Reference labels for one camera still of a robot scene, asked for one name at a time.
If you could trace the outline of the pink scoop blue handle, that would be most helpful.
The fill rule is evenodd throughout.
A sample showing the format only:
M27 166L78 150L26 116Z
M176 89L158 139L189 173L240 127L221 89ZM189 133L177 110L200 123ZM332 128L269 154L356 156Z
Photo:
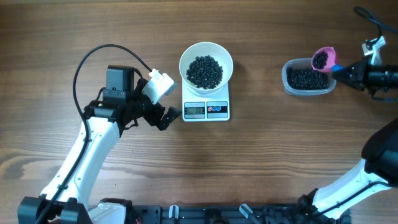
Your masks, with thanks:
M312 57L312 68L322 73L329 73L341 70L338 65L338 57L333 47L322 47Z

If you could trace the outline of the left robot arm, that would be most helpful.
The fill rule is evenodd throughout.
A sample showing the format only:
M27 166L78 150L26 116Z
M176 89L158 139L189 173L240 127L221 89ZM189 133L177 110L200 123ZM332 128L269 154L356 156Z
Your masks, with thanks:
M134 67L110 65L106 84L81 111L82 124L67 158L38 197L24 197L17 211L19 223L141 223L130 200L105 198L92 210L88 201L104 160L124 131L144 118L164 131L181 115L165 109L159 100L176 87L175 81L156 69L149 80Z

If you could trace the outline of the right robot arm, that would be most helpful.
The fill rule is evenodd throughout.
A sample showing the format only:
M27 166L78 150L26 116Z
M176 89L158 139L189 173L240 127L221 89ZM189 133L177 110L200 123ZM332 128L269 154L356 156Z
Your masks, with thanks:
M397 88L396 65L371 65L365 58L332 73L357 90L375 94L380 88ZM308 222L333 223L345 211L380 191L397 187L397 120L375 132L365 143L361 160L332 184L299 198L294 211Z

